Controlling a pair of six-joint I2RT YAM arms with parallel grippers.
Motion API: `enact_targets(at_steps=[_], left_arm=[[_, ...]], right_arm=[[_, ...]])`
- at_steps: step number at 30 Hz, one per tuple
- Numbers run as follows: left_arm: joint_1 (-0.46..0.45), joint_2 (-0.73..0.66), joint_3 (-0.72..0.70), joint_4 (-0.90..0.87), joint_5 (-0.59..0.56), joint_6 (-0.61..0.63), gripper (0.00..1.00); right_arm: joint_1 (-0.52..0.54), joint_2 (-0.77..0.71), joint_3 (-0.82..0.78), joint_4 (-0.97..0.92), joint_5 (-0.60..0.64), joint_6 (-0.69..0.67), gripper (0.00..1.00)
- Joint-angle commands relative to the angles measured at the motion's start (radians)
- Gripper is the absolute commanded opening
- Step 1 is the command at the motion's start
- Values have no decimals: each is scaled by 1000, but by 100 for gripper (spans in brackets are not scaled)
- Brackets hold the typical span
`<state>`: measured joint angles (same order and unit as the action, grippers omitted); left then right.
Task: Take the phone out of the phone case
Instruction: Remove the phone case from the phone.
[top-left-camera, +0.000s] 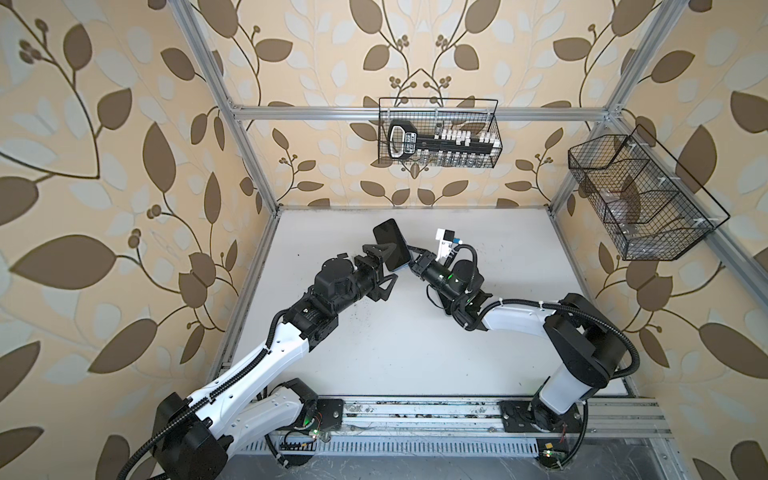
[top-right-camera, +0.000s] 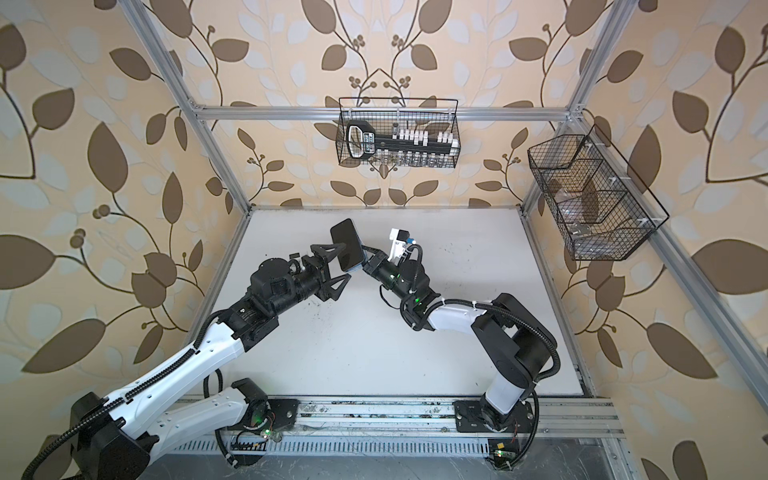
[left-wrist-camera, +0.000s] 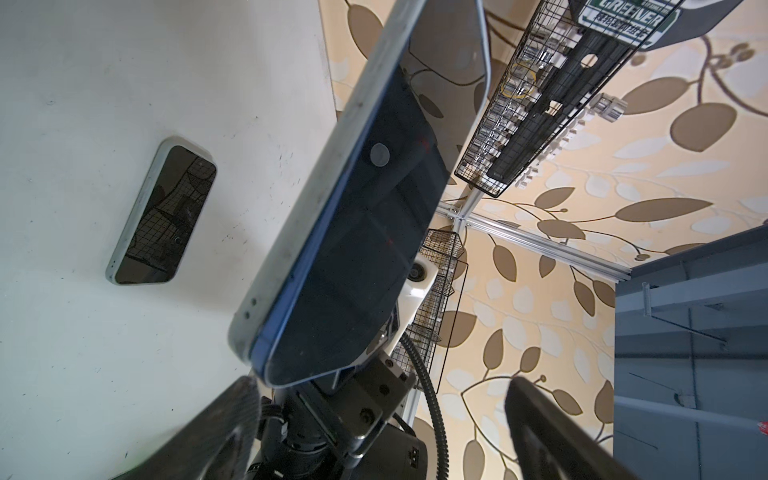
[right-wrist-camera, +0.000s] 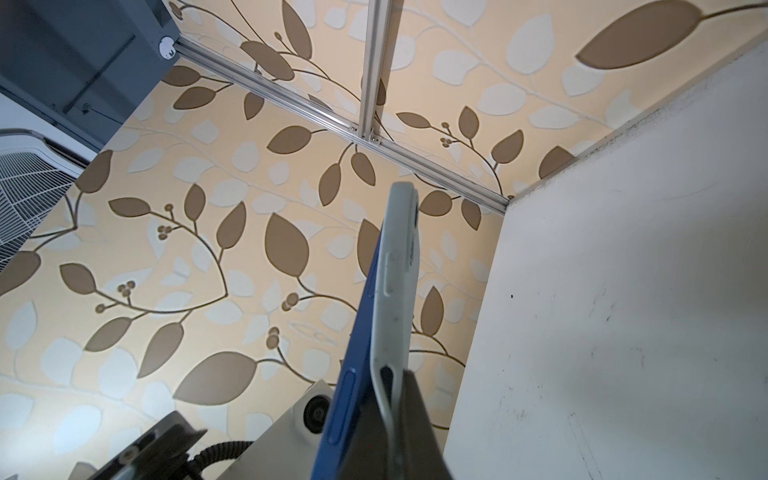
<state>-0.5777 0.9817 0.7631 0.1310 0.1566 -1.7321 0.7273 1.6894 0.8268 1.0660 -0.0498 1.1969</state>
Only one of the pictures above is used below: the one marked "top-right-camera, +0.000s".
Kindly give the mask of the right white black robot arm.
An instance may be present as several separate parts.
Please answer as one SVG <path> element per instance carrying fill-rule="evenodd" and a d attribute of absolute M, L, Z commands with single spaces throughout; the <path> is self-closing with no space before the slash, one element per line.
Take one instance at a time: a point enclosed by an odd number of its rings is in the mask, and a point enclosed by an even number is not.
<path fill-rule="evenodd" d="M 511 294 L 501 293 L 488 302 L 445 298 L 430 286 L 423 266 L 423 248 L 406 246 L 393 261 L 380 249 L 362 245 L 363 271 L 377 280 L 382 292 L 399 300 L 394 305 L 413 331 L 455 331 L 473 336 L 496 370 L 495 377 L 478 401 L 475 415 L 482 425 L 502 433 L 519 426 L 519 416 L 530 414 L 531 430 L 525 442 L 513 449 L 496 448 L 491 465 L 510 471 L 522 461 L 535 439 L 540 421 L 537 385 L 559 373 L 562 361 L 552 333 Z"/>

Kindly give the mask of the black smartphone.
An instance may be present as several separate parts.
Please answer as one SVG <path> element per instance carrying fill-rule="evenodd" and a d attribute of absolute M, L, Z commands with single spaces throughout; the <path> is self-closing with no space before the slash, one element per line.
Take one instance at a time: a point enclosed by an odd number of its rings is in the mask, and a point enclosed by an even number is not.
<path fill-rule="evenodd" d="M 365 250 L 351 218 L 347 218 L 330 228 L 334 244 L 343 244 L 337 259 L 342 271 L 349 272 L 362 266 L 367 260 Z"/>

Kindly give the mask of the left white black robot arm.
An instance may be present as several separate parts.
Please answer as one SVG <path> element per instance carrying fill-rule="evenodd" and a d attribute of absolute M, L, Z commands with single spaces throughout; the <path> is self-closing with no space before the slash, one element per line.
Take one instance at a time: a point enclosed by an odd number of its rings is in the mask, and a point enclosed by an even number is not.
<path fill-rule="evenodd" d="M 23 478 L 33 478 L 50 456 L 67 446 L 80 479 L 136 479 L 177 445 L 241 422 L 250 407 L 267 399 L 248 379 L 193 405 L 171 407 L 272 333 L 284 312 L 312 296 L 338 300 L 351 277 L 332 276 L 330 264 L 344 248 L 342 243 L 313 244 L 307 255 L 263 261 L 244 296 L 213 312 L 189 345 L 103 398 L 87 394 L 78 400 L 70 428 L 40 450 Z"/>

